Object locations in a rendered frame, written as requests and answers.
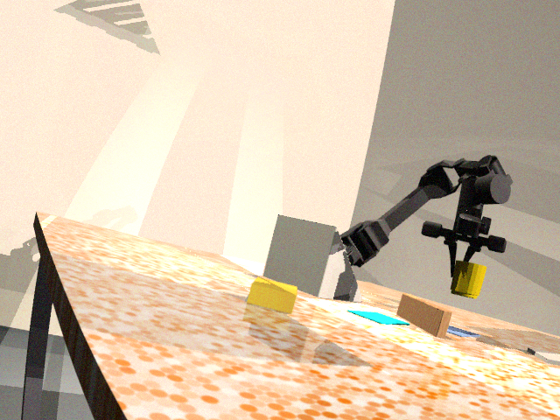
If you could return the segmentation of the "yellow rectangular block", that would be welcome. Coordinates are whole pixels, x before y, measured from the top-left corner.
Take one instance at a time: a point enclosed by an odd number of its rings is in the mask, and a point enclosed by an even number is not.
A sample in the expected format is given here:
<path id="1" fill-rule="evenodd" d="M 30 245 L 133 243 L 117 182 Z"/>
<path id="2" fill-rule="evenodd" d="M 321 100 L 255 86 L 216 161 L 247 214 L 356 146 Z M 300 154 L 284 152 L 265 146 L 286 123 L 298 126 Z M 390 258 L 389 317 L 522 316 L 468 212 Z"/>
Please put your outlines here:
<path id="1" fill-rule="evenodd" d="M 272 310 L 293 313 L 298 287 L 258 277 L 252 284 L 247 303 Z"/>

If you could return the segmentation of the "yellow cup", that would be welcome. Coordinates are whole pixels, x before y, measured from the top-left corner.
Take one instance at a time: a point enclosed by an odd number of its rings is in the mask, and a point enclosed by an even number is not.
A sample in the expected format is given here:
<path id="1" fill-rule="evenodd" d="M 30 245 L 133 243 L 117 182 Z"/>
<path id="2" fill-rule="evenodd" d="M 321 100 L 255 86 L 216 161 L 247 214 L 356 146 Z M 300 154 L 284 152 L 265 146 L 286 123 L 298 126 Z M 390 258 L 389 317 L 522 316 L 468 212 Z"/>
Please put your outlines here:
<path id="1" fill-rule="evenodd" d="M 466 298 L 477 298 L 484 281 L 486 266 L 456 260 L 451 293 Z"/>

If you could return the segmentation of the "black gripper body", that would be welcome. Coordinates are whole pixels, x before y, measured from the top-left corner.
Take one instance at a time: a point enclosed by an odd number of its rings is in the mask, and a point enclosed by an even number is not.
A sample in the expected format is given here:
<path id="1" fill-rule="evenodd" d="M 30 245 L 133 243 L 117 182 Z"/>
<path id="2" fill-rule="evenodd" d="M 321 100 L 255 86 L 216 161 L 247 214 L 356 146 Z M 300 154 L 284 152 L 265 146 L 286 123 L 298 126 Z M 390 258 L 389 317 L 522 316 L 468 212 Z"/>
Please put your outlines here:
<path id="1" fill-rule="evenodd" d="M 459 209 L 461 207 L 466 208 L 467 214 L 475 215 L 476 212 L 480 212 L 481 216 L 483 213 L 483 206 L 468 202 L 468 201 L 459 201 L 457 207 L 457 215 L 459 214 Z M 456 220 L 455 218 L 455 220 Z M 488 238 L 479 236 L 478 239 L 467 237 L 465 234 L 456 234 L 456 230 L 450 230 L 447 228 L 443 228 L 442 224 L 432 222 L 432 221 L 425 221 L 423 223 L 422 234 L 425 236 L 429 236 L 431 238 L 438 238 L 439 236 L 443 236 L 446 241 L 448 242 L 456 242 L 458 240 L 463 242 L 469 242 L 470 246 L 475 248 L 481 248 L 482 246 L 487 246 L 489 250 L 492 250 L 497 253 L 505 252 L 505 248 L 507 245 L 507 241 L 505 238 L 499 236 L 490 235 Z"/>

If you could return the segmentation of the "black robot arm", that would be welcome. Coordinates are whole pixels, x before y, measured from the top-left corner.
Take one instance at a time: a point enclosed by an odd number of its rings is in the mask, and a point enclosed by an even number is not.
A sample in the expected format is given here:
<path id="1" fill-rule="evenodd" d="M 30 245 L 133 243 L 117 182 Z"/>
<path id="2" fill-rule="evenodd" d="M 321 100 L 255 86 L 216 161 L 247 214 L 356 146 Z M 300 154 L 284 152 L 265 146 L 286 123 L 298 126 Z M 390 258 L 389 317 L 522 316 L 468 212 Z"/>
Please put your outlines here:
<path id="1" fill-rule="evenodd" d="M 455 169 L 460 177 L 458 185 L 453 187 L 444 167 Z M 351 266 L 361 267 L 375 257 L 380 248 L 389 242 L 388 237 L 392 230 L 429 200 L 455 193 L 460 184 L 459 201 L 472 202 L 482 207 L 507 202 L 513 184 L 511 176 L 505 174 L 495 155 L 488 155 L 479 161 L 466 161 L 464 158 L 456 162 L 442 160 L 426 171 L 418 187 L 380 219 L 366 220 L 340 235 Z M 480 234 L 488 235 L 491 220 L 485 216 L 481 219 L 480 212 L 476 212 L 475 215 L 467 214 L 466 208 L 461 207 L 453 230 L 460 235 L 478 239 Z"/>

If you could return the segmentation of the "cream flat square tile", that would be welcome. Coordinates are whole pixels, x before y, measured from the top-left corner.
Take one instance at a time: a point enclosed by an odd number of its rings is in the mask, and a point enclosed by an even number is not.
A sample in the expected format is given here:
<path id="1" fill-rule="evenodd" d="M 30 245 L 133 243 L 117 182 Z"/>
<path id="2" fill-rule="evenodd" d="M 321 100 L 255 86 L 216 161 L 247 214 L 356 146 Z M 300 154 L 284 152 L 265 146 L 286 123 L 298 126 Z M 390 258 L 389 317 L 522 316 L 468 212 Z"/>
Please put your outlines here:
<path id="1" fill-rule="evenodd" d="M 546 363 L 560 366 L 560 353 L 554 353 L 545 350 L 543 351 L 530 347 L 528 347 L 527 351 Z"/>

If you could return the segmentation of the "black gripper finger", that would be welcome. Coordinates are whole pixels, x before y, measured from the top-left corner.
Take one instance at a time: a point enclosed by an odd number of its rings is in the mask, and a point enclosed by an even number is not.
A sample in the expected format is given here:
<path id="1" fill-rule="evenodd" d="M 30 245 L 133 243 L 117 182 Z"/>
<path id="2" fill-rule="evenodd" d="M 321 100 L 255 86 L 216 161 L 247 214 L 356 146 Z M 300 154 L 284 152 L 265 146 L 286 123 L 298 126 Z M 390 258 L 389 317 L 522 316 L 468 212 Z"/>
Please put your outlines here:
<path id="1" fill-rule="evenodd" d="M 464 261 L 469 262 L 475 252 L 480 252 L 481 248 L 475 248 L 468 245 L 468 249 L 465 253 Z"/>
<path id="2" fill-rule="evenodd" d="M 454 268 L 455 268 L 455 258 L 457 252 L 458 244 L 456 242 L 444 241 L 444 245 L 448 245 L 450 251 L 450 259 L 451 259 L 451 277 L 453 277 Z"/>

